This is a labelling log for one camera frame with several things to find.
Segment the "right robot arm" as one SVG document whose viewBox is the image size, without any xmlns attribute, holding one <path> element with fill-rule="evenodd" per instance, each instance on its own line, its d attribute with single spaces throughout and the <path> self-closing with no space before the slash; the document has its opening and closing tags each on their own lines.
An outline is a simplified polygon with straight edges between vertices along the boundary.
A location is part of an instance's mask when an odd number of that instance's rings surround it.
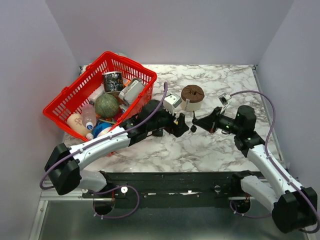
<svg viewBox="0 0 320 240">
<path fill-rule="evenodd" d="M 220 129 L 234 135 L 236 148 L 252 162 L 267 180 L 241 174 L 230 183 L 230 191 L 241 196 L 251 195 L 271 214 L 273 222 L 282 233 L 320 223 L 317 214 L 318 195 L 311 187 L 303 187 L 269 152 L 266 142 L 255 131 L 257 117 L 252 107 L 242 105 L 235 118 L 223 115 L 222 107 L 216 107 L 205 117 L 192 119 L 192 132 L 200 127 L 209 133 Z"/>
</svg>

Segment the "black headed key bunch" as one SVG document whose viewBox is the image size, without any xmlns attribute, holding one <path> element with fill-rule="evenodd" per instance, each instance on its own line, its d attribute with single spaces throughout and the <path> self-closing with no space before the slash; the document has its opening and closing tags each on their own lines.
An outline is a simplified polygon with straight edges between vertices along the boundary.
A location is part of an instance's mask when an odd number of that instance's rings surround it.
<svg viewBox="0 0 320 240">
<path fill-rule="evenodd" d="M 197 130 L 197 127 L 196 127 L 196 125 L 195 125 L 195 121 L 196 121 L 196 120 L 197 120 L 196 114 L 195 114 L 195 112 L 193 111 L 192 126 L 190 127 L 190 131 L 191 131 L 192 133 L 195 133 L 196 130 Z"/>
</svg>

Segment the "black Kaijing padlock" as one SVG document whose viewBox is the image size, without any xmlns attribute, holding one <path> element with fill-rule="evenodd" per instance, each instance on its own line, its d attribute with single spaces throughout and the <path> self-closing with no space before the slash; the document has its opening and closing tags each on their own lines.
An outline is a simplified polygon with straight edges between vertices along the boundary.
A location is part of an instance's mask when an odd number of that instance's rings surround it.
<svg viewBox="0 0 320 240">
<path fill-rule="evenodd" d="M 164 135 L 163 129 L 154 130 L 151 135 L 154 137 L 162 137 Z"/>
</svg>

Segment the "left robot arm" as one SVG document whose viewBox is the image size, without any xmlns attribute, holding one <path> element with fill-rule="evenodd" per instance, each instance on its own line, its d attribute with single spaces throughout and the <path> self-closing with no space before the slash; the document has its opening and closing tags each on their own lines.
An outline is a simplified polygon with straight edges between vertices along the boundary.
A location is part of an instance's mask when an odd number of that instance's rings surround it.
<svg viewBox="0 0 320 240">
<path fill-rule="evenodd" d="M 75 189 L 87 189 L 101 198 L 107 197 L 111 191 L 107 177 L 102 172 L 84 169 L 99 158 L 139 143 L 146 139 L 150 132 L 159 130 L 165 130 L 178 138 L 187 132 L 189 127 L 184 114 L 175 117 L 160 101 L 152 99 L 138 114 L 123 121 L 105 135 L 70 147 L 64 143 L 58 144 L 44 167 L 45 174 L 60 196 Z"/>
</svg>

